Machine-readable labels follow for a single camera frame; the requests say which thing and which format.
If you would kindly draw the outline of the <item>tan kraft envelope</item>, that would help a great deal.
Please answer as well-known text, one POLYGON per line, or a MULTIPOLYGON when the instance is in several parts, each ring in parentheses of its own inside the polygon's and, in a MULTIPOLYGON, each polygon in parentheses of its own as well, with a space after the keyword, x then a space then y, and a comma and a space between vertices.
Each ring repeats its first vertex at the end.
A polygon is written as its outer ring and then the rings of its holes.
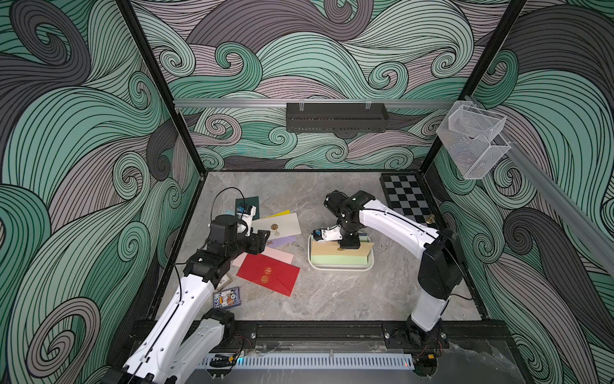
POLYGON ((360 243, 358 249, 345 249, 338 242, 315 242, 311 254, 315 256, 366 257, 373 249, 373 243, 360 243))

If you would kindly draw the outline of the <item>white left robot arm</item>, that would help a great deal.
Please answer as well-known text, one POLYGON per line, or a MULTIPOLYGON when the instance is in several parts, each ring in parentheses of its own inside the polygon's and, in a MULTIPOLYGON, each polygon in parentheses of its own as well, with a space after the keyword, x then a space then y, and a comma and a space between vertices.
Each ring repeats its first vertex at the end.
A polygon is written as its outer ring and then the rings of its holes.
POLYGON ((203 358, 234 335, 234 316, 212 308, 190 328, 211 301, 239 255, 264 251, 269 230, 254 230, 256 208, 219 215, 209 226, 203 248, 186 262, 177 291, 142 344, 123 367, 105 373, 105 383, 184 383, 203 358))

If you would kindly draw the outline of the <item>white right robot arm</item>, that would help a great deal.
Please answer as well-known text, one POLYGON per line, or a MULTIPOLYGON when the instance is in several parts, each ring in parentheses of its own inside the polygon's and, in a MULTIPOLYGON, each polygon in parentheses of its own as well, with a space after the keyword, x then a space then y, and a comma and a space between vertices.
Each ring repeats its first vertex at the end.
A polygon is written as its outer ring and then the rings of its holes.
POLYGON ((319 243, 357 250, 359 231, 370 228, 419 260, 417 281, 421 290, 407 327, 414 333, 433 331, 453 290, 465 280, 467 268, 460 236, 453 230, 436 230, 407 219, 363 190, 352 196, 334 190, 326 195, 324 206, 337 222, 332 227, 313 231, 312 237, 319 243))

